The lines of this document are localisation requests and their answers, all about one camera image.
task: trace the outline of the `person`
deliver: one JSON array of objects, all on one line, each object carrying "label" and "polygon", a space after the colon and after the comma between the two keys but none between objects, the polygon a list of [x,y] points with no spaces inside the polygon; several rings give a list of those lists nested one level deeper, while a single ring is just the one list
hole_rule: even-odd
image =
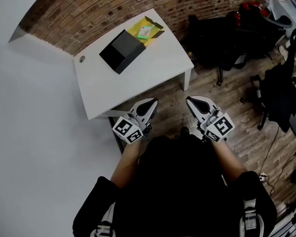
[{"label": "person", "polygon": [[184,127],[178,139],[153,138],[139,160],[140,144],[125,147],[111,180],[98,178],[74,219],[75,237],[241,236],[250,199],[263,236],[271,233],[274,203],[224,140],[203,142]]}]

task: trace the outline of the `black shoe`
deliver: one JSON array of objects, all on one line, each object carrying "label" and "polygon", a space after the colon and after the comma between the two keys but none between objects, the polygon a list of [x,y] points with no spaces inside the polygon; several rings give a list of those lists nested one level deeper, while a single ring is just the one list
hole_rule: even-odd
[{"label": "black shoe", "polygon": [[183,126],[180,130],[180,137],[185,137],[189,135],[189,129],[186,126]]}]

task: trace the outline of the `white table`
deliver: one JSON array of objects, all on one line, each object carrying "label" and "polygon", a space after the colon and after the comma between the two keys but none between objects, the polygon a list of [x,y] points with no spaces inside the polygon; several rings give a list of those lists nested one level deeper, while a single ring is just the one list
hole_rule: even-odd
[{"label": "white table", "polygon": [[[144,16],[164,27],[164,33],[144,50],[120,75],[100,57],[99,53],[123,29],[128,30]],[[87,46],[74,58],[78,83],[88,119],[107,112],[128,99],[179,74],[185,74],[187,90],[191,69],[190,58],[176,37],[154,9],[141,13],[112,29]]]},{"label": "white table", "polygon": [[296,28],[296,8],[291,0],[270,0],[268,8],[272,11],[275,20],[279,19],[281,16],[287,16],[292,21],[293,26],[285,29],[285,35],[289,38]]}]

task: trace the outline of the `floor plank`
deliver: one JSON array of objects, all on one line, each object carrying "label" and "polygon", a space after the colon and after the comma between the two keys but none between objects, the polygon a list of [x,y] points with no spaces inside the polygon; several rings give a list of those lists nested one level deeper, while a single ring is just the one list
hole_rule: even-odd
[{"label": "floor plank", "polygon": [[[229,114],[236,126],[229,135],[227,143],[248,170],[258,173],[278,125],[267,120],[263,131],[259,131],[257,126],[261,120],[261,113],[257,112],[251,103],[242,104],[239,99],[252,89],[250,76],[259,74],[261,78],[264,78],[266,70],[284,61],[276,49],[271,52],[271,57],[273,60],[269,58],[251,60],[241,70],[224,71],[222,86],[216,85],[218,78],[216,68],[208,69],[198,66],[195,68],[196,79],[191,81],[187,91],[182,91],[180,85],[182,78],[178,76],[123,103],[116,109],[128,110],[135,102],[148,97],[159,99],[157,114],[151,122],[152,131],[144,143],[146,145],[155,136],[166,135],[175,138],[182,126],[187,126],[192,134],[200,137],[201,134],[196,129],[197,120],[187,108],[185,99],[191,95],[209,97]],[[280,129],[262,170],[270,175],[271,184],[277,180],[281,168],[294,152],[296,152],[296,138],[293,133],[289,130],[285,134]],[[286,203],[293,202],[296,198],[296,185],[290,183],[290,174],[295,168],[296,157],[287,164],[276,184],[272,199],[279,214],[285,211]],[[270,192],[271,188],[266,183],[264,185]]]}]

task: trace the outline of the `black box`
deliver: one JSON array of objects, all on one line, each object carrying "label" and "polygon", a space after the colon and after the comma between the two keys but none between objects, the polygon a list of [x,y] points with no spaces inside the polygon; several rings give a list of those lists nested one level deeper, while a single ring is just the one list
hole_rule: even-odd
[{"label": "black box", "polygon": [[145,48],[143,43],[123,30],[102,50],[100,56],[120,74]]}]

